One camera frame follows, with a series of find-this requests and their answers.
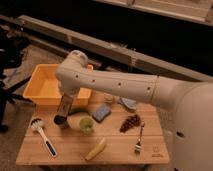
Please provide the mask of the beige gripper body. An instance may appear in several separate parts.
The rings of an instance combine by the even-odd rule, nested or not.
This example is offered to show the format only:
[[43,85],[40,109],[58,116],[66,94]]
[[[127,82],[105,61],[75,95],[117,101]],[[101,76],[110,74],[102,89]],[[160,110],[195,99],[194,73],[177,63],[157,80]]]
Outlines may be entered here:
[[57,114],[62,117],[67,117],[69,110],[73,104],[74,98],[71,96],[63,95],[58,106]]

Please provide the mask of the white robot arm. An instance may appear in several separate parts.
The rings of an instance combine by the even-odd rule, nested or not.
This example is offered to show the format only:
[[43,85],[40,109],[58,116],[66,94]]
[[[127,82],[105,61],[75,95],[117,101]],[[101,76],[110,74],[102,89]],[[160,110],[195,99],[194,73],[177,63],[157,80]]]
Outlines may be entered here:
[[90,88],[170,110],[174,117],[172,165],[177,171],[213,171],[213,82],[87,68],[88,57],[71,51],[56,69],[63,95]]

